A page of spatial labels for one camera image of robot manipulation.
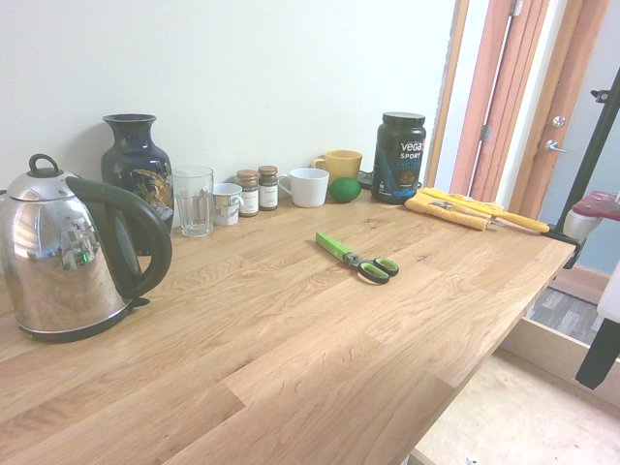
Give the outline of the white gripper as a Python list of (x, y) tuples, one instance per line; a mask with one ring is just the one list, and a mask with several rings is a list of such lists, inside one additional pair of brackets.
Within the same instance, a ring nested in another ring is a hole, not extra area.
[(599, 331), (582, 361), (575, 379), (582, 385), (598, 387), (619, 356), (620, 343), (620, 264), (612, 272), (598, 303), (598, 313), (604, 318)]

